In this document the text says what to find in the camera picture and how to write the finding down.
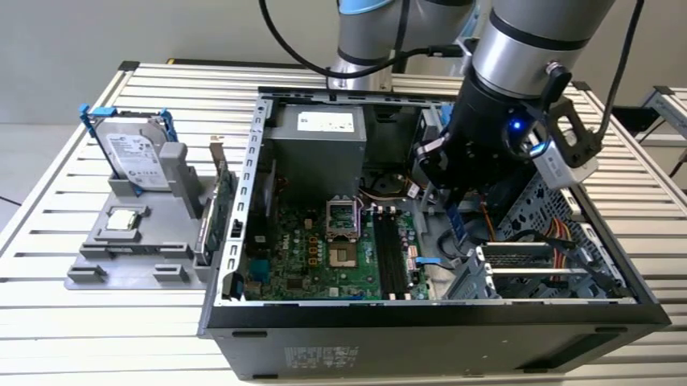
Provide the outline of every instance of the green circuit board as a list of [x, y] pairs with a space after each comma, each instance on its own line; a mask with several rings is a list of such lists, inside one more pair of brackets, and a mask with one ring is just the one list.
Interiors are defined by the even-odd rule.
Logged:
[[[273, 229], [269, 275], [261, 283], [249, 275], [246, 298], [260, 300], [380, 300], [378, 266], [370, 214], [360, 218], [360, 238], [354, 243], [326, 242], [324, 210], [282, 207]], [[414, 232], [410, 216], [398, 216], [398, 233]], [[416, 240], [405, 242], [418, 248]], [[406, 249], [401, 248], [405, 262]], [[424, 274], [409, 288], [412, 299], [426, 299]]]

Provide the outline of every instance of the gray plastic housing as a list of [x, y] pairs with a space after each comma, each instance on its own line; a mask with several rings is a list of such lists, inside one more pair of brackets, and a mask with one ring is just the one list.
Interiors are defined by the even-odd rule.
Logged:
[[[127, 180], [107, 180], [111, 194], [67, 271], [67, 289], [205, 288], [213, 254], [205, 250], [205, 235], [213, 227], [224, 232], [233, 176], [220, 162], [217, 178], [198, 177], [185, 154], [178, 142], [165, 143], [159, 150], [170, 192], [137, 194]], [[134, 212], [130, 229], [107, 228], [115, 211]]]

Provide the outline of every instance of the blue led light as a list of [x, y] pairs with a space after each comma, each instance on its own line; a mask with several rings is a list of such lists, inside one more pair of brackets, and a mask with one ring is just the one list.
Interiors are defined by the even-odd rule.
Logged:
[[509, 123], [509, 126], [512, 131], [520, 131], [524, 128], [524, 123], [522, 121], [513, 119]]

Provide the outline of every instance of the silver cylinder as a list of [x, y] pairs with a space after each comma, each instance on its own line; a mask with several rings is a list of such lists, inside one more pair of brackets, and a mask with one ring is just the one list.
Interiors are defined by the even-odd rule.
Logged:
[[590, 38], [614, 0], [493, 0], [493, 12], [512, 27], [541, 38]]
[[[341, 14], [338, 24], [338, 57], [334, 72], [357, 72], [366, 62], [378, 62], [389, 57], [398, 34], [398, 21], [404, 2], [361, 14]], [[441, 5], [426, 0], [410, 0], [401, 51], [429, 45], [450, 44], [469, 14], [472, 1]], [[356, 79], [329, 79], [329, 88], [352, 90], [390, 90], [390, 70], [380, 71]]]
[[546, 84], [546, 65], [557, 61], [572, 68], [581, 49], [549, 51], [509, 38], [488, 23], [480, 39], [472, 66], [481, 82], [502, 95], [536, 98]]
[[546, 65], [556, 61], [572, 70], [612, 2], [494, 0], [472, 56], [484, 85], [509, 97], [537, 98], [546, 84]]

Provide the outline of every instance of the sticker label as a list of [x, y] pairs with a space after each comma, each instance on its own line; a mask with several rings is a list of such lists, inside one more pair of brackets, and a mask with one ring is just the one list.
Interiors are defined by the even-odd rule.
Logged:
[[350, 368], [357, 353], [357, 346], [284, 348], [289, 368]]
[[353, 114], [304, 111], [298, 113], [297, 130], [353, 133]]
[[408, 188], [408, 197], [413, 199], [417, 197], [417, 193], [420, 193], [420, 187], [413, 183]]
[[110, 133], [106, 141], [129, 181], [142, 189], [167, 189], [150, 140], [141, 135]]

